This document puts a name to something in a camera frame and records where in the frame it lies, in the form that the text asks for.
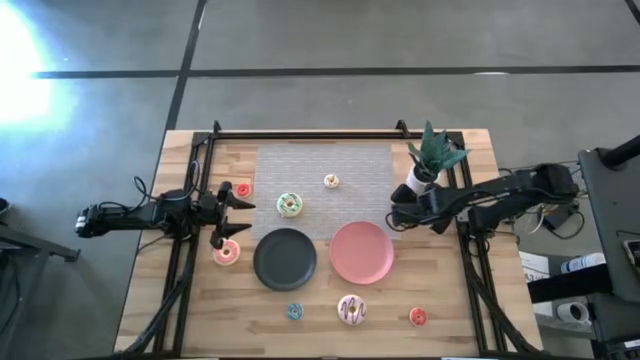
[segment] concrete floor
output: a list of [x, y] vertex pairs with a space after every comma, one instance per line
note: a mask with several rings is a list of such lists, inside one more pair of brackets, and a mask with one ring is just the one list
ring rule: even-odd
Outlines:
[[[138, 199], [150, 183], [176, 85], [167, 79], [28, 80], [20, 72], [177, 70], [196, 0], [0, 2], [0, 196], [8, 222], [82, 249], [52, 260], [15, 338], [16, 359], [110, 353], [137, 232], [79, 239], [76, 212]], [[192, 68], [540, 66], [640, 63], [624, 0], [210, 1]], [[389, 128], [425, 118], [488, 128], [504, 167], [576, 158], [640, 129], [640, 73], [190, 79], [178, 129]], [[543, 231], [521, 249], [599, 248]], [[545, 336], [552, 352], [584, 344]]]

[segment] blue donut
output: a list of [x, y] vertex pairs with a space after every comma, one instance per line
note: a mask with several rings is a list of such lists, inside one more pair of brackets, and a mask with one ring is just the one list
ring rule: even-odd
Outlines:
[[287, 308], [287, 317], [289, 320], [300, 320], [304, 315], [304, 308], [300, 304], [290, 304]]

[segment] green frosted donut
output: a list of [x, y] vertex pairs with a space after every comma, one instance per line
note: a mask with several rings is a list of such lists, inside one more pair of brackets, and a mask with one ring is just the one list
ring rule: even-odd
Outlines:
[[302, 211], [302, 198], [294, 193], [284, 193], [278, 198], [276, 207], [284, 217], [297, 216]]

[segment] black plate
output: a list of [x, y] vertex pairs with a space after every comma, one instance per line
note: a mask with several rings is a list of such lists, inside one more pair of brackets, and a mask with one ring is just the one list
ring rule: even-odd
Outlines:
[[253, 254], [258, 279], [276, 291], [291, 291], [306, 284], [316, 269], [316, 249], [298, 230], [278, 229], [268, 233]]

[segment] white pot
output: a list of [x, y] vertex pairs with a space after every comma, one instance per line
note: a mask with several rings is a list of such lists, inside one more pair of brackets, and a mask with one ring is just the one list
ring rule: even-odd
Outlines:
[[436, 177], [435, 181], [427, 181], [427, 182], [420, 181], [414, 175], [413, 169], [415, 169], [415, 165], [411, 167], [411, 170], [409, 170], [409, 174], [407, 175], [407, 180], [405, 180], [405, 184], [407, 184], [407, 186], [409, 186], [411, 190], [413, 190], [413, 192], [415, 192], [418, 195], [424, 192], [424, 189], [427, 187], [427, 185], [431, 184], [432, 182], [437, 182], [438, 180], [440, 180], [440, 173], [438, 173], [438, 176]]

